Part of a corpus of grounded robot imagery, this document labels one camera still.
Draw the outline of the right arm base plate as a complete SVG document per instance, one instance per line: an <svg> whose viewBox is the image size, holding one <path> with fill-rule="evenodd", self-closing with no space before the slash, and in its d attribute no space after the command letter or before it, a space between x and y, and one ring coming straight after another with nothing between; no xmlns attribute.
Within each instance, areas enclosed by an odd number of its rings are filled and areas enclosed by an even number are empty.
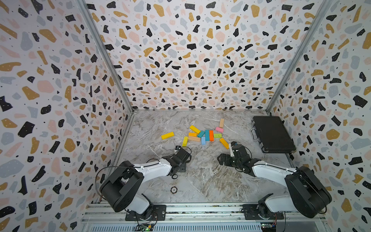
<svg viewBox="0 0 371 232"><path fill-rule="evenodd" d="M274 220L284 219L283 213L273 213L265 206L259 204L242 205L241 212L244 214L245 220Z"/></svg>

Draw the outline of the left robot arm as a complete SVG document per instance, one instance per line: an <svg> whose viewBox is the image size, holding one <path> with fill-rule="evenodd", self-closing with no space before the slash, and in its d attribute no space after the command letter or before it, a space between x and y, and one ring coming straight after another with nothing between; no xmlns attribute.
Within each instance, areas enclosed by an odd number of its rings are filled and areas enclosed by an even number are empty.
<svg viewBox="0 0 371 232"><path fill-rule="evenodd" d="M137 193L140 186L159 177L176 177L179 172L185 171L186 164L191 160L191 149L178 146L173 154L143 164L124 161L111 167L113 172L96 187L97 194L115 212L126 210L140 215L150 214L153 204L146 196Z"/></svg>

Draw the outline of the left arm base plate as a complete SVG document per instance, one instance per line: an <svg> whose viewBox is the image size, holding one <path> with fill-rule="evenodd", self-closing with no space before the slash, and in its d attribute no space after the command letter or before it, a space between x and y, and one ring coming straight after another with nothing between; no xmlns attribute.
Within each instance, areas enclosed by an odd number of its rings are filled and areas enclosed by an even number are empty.
<svg viewBox="0 0 371 232"><path fill-rule="evenodd" d="M150 205L147 210L139 214L129 210L126 214L125 221L164 221L166 217L166 205Z"/></svg>

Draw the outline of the lime yellow block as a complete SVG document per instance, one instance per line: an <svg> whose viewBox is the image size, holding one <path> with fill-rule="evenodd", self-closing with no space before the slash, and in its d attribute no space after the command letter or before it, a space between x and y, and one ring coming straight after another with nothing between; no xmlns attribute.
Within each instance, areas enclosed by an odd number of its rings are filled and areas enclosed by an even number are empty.
<svg viewBox="0 0 371 232"><path fill-rule="evenodd" d="M186 147L188 142L188 136L185 136L182 142L182 147Z"/></svg>

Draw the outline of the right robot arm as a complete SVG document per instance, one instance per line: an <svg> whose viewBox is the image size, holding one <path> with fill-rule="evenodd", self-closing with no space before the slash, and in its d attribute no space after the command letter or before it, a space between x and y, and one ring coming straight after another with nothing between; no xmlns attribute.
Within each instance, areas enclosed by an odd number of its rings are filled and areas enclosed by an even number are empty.
<svg viewBox="0 0 371 232"><path fill-rule="evenodd" d="M270 180L288 190L283 195L269 193L258 201L255 212L262 219L270 219L275 213L299 212L307 218L326 213L332 197L308 167L286 168L252 158L251 151L237 142L229 144L229 149L229 154L217 157L220 165Z"/></svg>

